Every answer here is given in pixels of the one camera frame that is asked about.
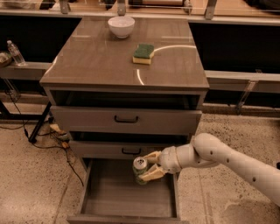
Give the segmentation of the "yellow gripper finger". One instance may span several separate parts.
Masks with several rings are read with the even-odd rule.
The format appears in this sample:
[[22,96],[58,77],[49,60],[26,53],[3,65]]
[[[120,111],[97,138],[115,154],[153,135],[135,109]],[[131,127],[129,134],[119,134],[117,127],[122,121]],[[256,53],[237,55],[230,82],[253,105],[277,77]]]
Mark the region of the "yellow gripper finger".
[[142,181],[148,182],[154,179],[161,179],[166,173],[167,171],[165,171],[162,166],[154,164],[148,171],[140,174],[139,178]]
[[150,164],[159,164],[160,151],[153,151],[152,153],[145,155],[144,158]]

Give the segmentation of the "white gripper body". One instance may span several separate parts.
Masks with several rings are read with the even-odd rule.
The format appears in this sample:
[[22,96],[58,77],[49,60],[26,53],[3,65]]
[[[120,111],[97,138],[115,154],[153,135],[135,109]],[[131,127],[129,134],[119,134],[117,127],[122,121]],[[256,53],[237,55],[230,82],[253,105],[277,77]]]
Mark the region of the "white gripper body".
[[181,171],[175,146],[165,148],[159,155],[159,164],[167,173],[174,174]]

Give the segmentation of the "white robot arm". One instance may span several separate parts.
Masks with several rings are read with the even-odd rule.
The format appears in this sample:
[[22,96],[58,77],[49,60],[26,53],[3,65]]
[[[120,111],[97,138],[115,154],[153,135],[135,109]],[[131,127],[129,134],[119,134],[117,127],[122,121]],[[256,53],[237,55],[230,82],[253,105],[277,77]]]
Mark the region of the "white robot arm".
[[139,176],[143,181],[161,179],[166,173],[178,173],[189,167],[222,164],[280,206],[280,171],[230,148],[211,134],[198,134],[189,144],[153,151],[144,158],[152,167]]

